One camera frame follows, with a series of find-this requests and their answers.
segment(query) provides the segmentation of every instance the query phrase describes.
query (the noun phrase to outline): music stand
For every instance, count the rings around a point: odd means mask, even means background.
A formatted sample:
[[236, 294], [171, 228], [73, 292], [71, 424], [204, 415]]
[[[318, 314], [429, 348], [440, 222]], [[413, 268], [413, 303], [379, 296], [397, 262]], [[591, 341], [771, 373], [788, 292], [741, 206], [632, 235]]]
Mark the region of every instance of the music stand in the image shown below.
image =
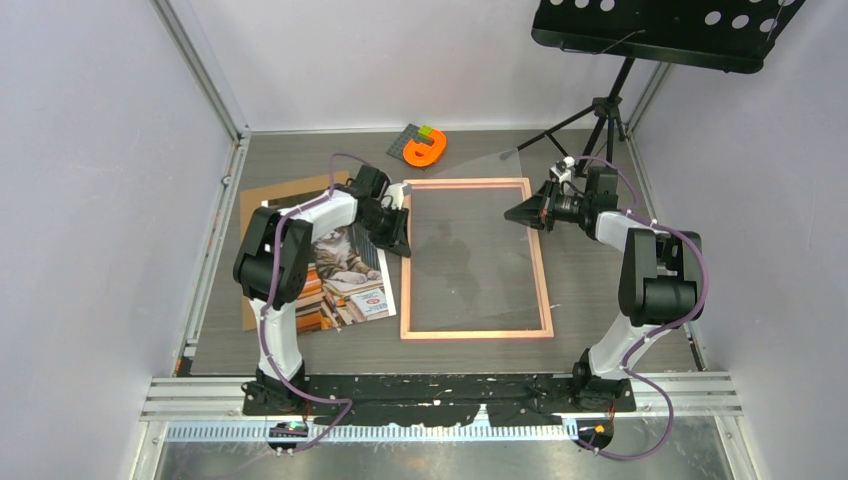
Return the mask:
[[[517, 147], [547, 137], [594, 112], [598, 117], [583, 155], [591, 155], [607, 125], [606, 158], [612, 161], [615, 129], [624, 140], [618, 106], [621, 88], [637, 58], [735, 73], [763, 68], [774, 42], [805, 0], [541, 0], [533, 40], [566, 52], [625, 57], [609, 95]], [[586, 160], [575, 173], [585, 176]]]

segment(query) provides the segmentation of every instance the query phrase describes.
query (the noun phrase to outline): printed photo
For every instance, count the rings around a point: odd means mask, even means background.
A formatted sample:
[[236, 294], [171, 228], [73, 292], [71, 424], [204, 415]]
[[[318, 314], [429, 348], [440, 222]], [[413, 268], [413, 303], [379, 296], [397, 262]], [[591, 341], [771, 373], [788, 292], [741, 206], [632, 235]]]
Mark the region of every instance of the printed photo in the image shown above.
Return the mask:
[[[269, 199], [262, 205], [291, 208], [323, 190]], [[395, 315], [386, 253], [359, 225], [339, 227], [312, 244], [312, 258], [296, 304], [297, 333], [344, 328]]]

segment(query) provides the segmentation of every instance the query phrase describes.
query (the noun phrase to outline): black tripod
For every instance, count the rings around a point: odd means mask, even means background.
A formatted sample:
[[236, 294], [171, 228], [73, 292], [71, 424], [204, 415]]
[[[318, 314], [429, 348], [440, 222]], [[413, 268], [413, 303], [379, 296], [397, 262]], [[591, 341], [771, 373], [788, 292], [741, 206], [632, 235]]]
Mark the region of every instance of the black tripod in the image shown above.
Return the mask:
[[[591, 155], [592, 150], [595, 148], [595, 144], [598, 143], [598, 138], [601, 136], [601, 130], [604, 128], [604, 124], [607, 124], [607, 161], [612, 162], [612, 146], [613, 146], [613, 138], [615, 136], [615, 129], [618, 128], [618, 138], [619, 140], [624, 140], [624, 125], [621, 123], [621, 113], [618, 111], [618, 105], [621, 103], [621, 97], [618, 96], [621, 93], [621, 87], [624, 86], [624, 81], [627, 79], [627, 74], [630, 73], [630, 68], [633, 66], [633, 62], [636, 60], [633, 57], [626, 57], [624, 59], [624, 64], [621, 65], [621, 70], [618, 71], [618, 76], [615, 79], [615, 83], [612, 85], [612, 90], [610, 90], [610, 94], [607, 97], [595, 97], [592, 99], [592, 106], [587, 107], [584, 110], [581, 110], [576, 115], [569, 117], [563, 120], [560, 123], [557, 123], [553, 127], [545, 130], [544, 132], [536, 135], [535, 137], [527, 140], [526, 142], [519, 145], [518, 150], [522, 150], [524, 148], [533, 145], [539, 140], [548, 137], [551, 142], [553, 142], [554, 146], [562, 153], [564, 157], [568, 156], [568, 152], [565, 151], [565, 148], [560, 145], [560, 143], [554, 138], [553, 133], [568, 125], [569, 123], [575, 122], [591, 112], [595, 112], [595, 115], [598, 117], [597, 123], [595, 123], [595, 128], [592, 130], [592, 135], [589, 137], [589, 142], [586, 143], [586, 148], [583, 149], [583, 155]], [[579, 177], [585, 177], [586, 174], [584, 170], [586, 169], [586, 160], [580, 160], [577, 163], [577, 168], [574, 170], [574, 173]]]

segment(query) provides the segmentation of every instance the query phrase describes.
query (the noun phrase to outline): stack of books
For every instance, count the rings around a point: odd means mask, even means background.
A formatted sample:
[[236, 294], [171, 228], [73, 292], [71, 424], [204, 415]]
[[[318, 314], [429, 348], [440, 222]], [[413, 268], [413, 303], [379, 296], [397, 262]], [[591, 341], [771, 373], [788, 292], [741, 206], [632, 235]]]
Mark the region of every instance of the stack of books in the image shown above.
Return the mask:
[[295, 301], [295, 313], [297, 318], [297, 333], [313, 332], [315, 330], [326, 330], [329, 328], [327, 321], [321, 314], [321, 305], [324, 303], [323, 282], [315, 271], [315, 264], [309, 264], [306, 274], [306, 283], [303, 291]]
[[324, 281], [327, 312], [336, 326], [352, 325], [389, 316], [381, 280], [361, 284]]

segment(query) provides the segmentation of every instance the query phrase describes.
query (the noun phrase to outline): cat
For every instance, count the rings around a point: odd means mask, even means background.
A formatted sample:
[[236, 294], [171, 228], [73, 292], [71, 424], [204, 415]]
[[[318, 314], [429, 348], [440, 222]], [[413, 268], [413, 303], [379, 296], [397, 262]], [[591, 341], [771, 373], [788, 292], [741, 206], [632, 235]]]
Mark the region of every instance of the cat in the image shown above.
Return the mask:
[[365, 264], [353, 250], [348, 228], [340, 227], [319, 238], [315, 247], [315, 269], [318, 276], [353, 284], [380, 280], [382, 275]]

